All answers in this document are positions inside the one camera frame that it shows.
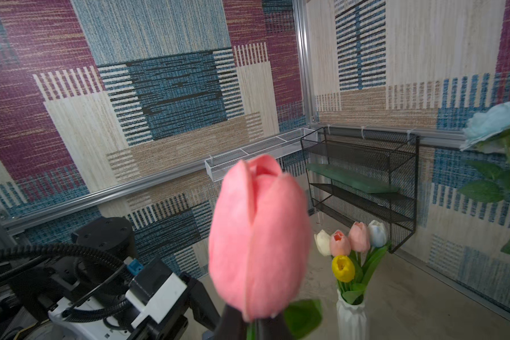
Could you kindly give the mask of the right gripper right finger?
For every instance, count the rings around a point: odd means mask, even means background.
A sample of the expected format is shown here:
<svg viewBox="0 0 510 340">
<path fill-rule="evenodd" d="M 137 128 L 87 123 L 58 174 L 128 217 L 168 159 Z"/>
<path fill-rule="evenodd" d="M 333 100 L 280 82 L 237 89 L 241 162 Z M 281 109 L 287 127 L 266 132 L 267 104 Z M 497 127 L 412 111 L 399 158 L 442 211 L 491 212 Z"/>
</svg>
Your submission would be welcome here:
<svg viewBox="0 0 510 340">
<path fill-rule="evenodd" d="M 258 340 L 293 340 L 283 316 L 269 317 L 255 321 Z"/>
</svg>

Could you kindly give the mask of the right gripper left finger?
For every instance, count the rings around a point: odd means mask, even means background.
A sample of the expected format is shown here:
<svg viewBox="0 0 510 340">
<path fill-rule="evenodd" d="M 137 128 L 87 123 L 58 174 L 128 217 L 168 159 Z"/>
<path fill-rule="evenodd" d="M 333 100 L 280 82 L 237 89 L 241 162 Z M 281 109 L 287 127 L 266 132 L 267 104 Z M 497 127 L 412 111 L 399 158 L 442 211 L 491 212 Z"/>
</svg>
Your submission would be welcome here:
<svg viewBox="0 0 510 340">
<path fill-rule="evenodd" d="M 226 305 L 214 331 L 214 340 L 246 340 L 248 325 L 242 313 Z"/>
</svg>

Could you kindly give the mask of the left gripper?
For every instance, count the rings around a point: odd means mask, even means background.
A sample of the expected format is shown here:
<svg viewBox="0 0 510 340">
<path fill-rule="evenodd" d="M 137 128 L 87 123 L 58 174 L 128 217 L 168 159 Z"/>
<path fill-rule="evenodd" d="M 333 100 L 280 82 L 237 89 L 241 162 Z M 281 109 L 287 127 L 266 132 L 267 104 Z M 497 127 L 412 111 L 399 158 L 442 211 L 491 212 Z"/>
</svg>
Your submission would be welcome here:
<svg viewBox="0 0 510 340">
<path fill-rule="evenodd" d="M 185 274 L 178 277 L 185 282 L 187 289 L 173 310 L 159 324 L 148 317 L 137 329 L 133 329 L 130 339 L 180 339 L 188 328 L 186 313 L 189 310 L 198 324 L 215 331 L 220 314 L 204 285 Z"/>
</svg>

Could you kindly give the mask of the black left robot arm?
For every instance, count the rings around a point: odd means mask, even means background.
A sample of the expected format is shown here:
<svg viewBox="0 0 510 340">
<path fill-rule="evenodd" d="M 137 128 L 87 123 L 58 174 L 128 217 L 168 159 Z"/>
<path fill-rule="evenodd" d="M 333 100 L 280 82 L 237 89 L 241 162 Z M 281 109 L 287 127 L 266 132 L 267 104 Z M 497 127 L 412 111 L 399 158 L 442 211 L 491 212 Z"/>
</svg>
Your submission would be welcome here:
<svg viewBox="0 0 510 340">
<path fill-rule="evenodd" d="M 180 339 L 191 320 L 214 337 L 203 284 L 141 252 L 125 218 L 98 218 L 67 243 L 0 249 L 4 339 Z"/>
</svg>

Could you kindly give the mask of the white ribbed vase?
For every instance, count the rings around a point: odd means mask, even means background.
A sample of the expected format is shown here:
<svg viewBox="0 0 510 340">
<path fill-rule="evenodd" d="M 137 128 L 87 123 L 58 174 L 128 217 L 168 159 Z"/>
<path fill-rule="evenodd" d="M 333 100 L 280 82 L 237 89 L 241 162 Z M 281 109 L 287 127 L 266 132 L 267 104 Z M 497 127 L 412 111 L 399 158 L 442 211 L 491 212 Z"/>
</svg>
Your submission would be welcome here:
<svg viewBox="0 0 510 340">
<path fill-rule="evenodd" d="M 337 324 L 338 334 L 341 340 L 367 340 L 369 335 L 369 322 L 365 313 L 366 304 L 348 304 L 340 292 L 338 293 Z"/>
</svg>

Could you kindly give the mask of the yellow tulip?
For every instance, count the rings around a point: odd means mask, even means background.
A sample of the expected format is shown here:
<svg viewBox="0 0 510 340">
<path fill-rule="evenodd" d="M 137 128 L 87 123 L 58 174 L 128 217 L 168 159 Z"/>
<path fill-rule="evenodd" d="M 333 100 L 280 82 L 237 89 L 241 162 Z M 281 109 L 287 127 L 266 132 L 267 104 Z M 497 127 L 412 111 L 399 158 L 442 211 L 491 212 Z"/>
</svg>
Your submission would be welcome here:
<svg viewBox="0 0 510 340">
<path fill-rule="evenodd" d="M 350 283 L 355 279 L 356 268 L 348 256 L 336 256 L 333 258 L 331 264 L 332 272 L 338 281 Z"/>
</svg>

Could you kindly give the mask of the pale white tulip back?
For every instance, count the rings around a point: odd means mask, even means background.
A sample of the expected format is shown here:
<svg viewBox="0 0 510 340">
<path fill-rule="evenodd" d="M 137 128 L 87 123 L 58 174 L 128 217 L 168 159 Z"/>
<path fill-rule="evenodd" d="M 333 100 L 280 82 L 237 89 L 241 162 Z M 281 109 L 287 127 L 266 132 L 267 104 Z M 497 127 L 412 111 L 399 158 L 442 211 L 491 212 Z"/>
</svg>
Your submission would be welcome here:
<svg viewBox="0 0 510 340">
<path fill-rule="evenodd" d="M 380 248 L 388 243 L 388 234 L 382 222 L 371 221 L 368 225 L 368 231 L 372 247 Z"/>
</svg>

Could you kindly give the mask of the green pad on shelf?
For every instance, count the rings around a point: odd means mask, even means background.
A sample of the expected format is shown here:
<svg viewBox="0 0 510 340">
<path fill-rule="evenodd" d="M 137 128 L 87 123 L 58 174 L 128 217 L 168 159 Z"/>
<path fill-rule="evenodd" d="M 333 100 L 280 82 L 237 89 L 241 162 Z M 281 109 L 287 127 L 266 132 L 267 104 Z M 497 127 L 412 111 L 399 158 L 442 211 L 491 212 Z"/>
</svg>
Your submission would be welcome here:
<svg viewBox="0 0 510 340">
<path fill-rule="evenodd" d="M 394 194 L 400 191 L 399 187 L 391 185 L 388 182 L 367 177 L 355 171 L 330 164 L 309 163 L 306 165 L 306 169 L 367 194 Z"/>
</svg>

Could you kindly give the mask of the black mesh shelf rack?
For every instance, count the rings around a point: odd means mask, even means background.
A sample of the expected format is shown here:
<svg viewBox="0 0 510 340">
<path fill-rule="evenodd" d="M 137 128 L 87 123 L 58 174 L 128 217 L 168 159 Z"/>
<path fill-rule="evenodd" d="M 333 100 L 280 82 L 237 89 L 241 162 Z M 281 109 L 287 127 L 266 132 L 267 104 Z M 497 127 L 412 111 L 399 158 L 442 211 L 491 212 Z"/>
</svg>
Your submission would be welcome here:
<svg viewBox="0 0 510 340">
<path fill-rule="evenodd" d="M 316 211 L 347 228 L 382 222 L 391 253 L 414 235 L 418 135 L 327 126 L 306 130 L 300 145 Z"/>
</svg>

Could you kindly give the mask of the rose bouquet with leaves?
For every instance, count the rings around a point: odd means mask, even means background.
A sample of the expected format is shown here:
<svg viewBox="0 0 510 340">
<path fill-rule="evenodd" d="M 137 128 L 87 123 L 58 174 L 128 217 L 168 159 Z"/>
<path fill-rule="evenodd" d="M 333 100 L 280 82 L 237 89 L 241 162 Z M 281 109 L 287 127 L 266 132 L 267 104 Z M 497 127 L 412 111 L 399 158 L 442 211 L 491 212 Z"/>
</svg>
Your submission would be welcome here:
<svg viewBox="0 0 510 340">
<path fill-rule="evenodd" d="M 493 106 L 484 113 L 475 113 L 463 129 L 465 141 L 461 151 L 475 150 L 491 154 L 504 153 L 508 169 L 488 161 L 469 161 L 469 165 L 483 175 L 471 181 L 459 192 L 473 201 L 498 203 L 510 196 L 510 101 Z"/>
</svg>

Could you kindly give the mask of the white mesh wall basket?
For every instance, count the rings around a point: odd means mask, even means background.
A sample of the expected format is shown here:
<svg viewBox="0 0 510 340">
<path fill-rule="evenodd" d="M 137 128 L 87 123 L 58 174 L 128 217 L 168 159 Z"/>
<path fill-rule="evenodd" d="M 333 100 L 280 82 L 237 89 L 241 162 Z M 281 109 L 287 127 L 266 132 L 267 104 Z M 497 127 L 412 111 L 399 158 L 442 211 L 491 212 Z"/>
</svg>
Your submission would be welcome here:
<svg viewBox="0 0 510 340">
<path fill-rule="evenodd" d="M 239 147 L 221 154 L 211 155 L 205 160 L 206 173 L 213 182 L 221 181 L 230 168 L 240 160 L 249 161 L 267 154 L 274 159 L 280 159 L 289 154 L 302 150 L 301 140 L 314 133 L 308 127 L 299 127 L 287 133 L 268 137 L 248 146 Z"/>
</svg>

